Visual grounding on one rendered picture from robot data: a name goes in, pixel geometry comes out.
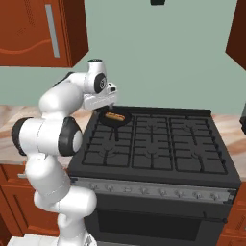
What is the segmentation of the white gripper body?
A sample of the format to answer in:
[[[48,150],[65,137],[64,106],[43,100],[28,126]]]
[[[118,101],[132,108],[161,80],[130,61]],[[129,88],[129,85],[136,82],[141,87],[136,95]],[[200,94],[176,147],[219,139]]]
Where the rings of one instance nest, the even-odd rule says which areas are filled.
[[[85,111],[94,111],[105,106],[112,105],[117,100],[117,93],[109,94],[85,94],[82,108]]]

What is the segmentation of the hot dog in bun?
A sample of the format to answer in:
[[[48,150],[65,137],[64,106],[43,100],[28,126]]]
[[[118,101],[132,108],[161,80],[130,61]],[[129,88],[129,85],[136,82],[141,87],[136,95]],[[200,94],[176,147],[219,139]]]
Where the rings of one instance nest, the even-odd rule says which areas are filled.
[[[114,113],[114,112],[107,112],[105,114],[105,116],[108,118],[108,119],[112,119],[112,120],[117,120],[117,121],[124,121],[125,120],[125,116],[122,115],[122,114],[117,114],[117,113]]]

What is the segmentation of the black gas stove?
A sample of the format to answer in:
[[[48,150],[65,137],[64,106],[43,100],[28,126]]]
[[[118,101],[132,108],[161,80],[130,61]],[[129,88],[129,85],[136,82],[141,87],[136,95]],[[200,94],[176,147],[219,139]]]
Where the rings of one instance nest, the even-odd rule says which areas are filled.
[[[132,120],[118,130],[90,118],[80,151],[68,166],[76,186],[99,194],[228,204],[232,207],[241,181],[208,110],[118,107]],[[113,192],[106,190],[113,186]],[[124,192],[131,187],[132,192]],[[149,194],[142,194],[145,187]],[[166,191],[160,196],[159,189]],[[175,191],[184,193],[178,197]],[[200,199],[193,192],[201,194]],[[210,194],[219,196],[214,201]]]

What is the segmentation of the black frying pan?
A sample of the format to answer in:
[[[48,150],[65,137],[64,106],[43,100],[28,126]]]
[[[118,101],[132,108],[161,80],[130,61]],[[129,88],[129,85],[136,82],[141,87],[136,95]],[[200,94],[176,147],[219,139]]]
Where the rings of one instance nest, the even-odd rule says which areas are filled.
[[[117,113],[117,114],[122,114],[125,116],[125,120],[124,121],[117,121],[117,120],[112,120],[112,119],[108,119],[105,114],[107,112],[114,112],[114,113]],[[125,126],[126,124],[128,124],[130,121],[132,120],[132,115],[123,110],[123,109],[118,109],[118,108],[112,108],[112,109],[109,109],[109,110],[102,110],[100,113],[99,113],[99,121],[105,125],[105,126],[108,126],[110,128],[113,129],[114,131],[114,139],[116,141],[119,140],[119,133],[118,133],[118,130],[120,127],[123,127]]]

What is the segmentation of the red-brown drawer front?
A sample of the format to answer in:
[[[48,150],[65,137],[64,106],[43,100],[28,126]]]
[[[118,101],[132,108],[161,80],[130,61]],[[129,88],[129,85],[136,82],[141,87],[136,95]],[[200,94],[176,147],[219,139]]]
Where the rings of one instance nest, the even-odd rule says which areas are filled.
[[[23,174],[23,164],[0,164],[0,185],[29,185],[27,178],[19,178]]]

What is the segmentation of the red-brown base cupboard door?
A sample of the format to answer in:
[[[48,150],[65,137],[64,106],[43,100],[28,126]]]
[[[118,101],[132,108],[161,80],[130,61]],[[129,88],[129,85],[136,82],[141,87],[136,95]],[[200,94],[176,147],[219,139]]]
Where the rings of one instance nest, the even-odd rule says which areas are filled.
[[[3,184],[2,189],[24,234],[59,235],[58,216],[35,206],[35,191],[30,186]]]

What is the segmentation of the black oven door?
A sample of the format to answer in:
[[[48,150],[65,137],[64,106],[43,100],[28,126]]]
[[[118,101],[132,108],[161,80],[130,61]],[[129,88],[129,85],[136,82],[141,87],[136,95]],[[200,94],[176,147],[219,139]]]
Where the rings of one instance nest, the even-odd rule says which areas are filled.
[[[216,246],[230,213],[211,204],[99,194],[86,228],[98,241],[137,246]]]

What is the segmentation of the black countertop appliance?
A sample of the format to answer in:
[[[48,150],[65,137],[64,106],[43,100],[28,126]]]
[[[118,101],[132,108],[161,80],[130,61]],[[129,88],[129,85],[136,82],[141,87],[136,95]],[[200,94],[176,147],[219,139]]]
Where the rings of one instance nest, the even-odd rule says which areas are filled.
[[[239,122],[241,124],[242,132],[246,135],[246,102],[245,102],[241,117],[239,119]]]

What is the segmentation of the red-brown base cupboard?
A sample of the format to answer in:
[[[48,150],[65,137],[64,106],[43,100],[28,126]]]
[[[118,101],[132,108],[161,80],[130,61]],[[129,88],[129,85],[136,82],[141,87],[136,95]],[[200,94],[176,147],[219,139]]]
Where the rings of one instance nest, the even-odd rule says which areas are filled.
[[[246,246],[246,194],[239,192],[216,246]]]

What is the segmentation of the red-brown wall cupboard door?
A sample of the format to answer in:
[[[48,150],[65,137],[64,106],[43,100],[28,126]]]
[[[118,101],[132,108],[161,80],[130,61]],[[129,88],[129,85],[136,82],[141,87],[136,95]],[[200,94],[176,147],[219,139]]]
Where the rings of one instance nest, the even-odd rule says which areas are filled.
[[[51,4],[55,58],[45,4]],[[72,67],[88,52],[85,0],[0,0],[0,66]]]

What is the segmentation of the red-brown wall cupboard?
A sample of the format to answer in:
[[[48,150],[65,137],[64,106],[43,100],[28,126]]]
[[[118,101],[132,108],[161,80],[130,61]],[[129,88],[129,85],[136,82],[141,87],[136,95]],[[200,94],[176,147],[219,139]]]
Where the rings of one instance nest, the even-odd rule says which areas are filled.
[[[236,2],[226,54],[246,71],[246,0]]]

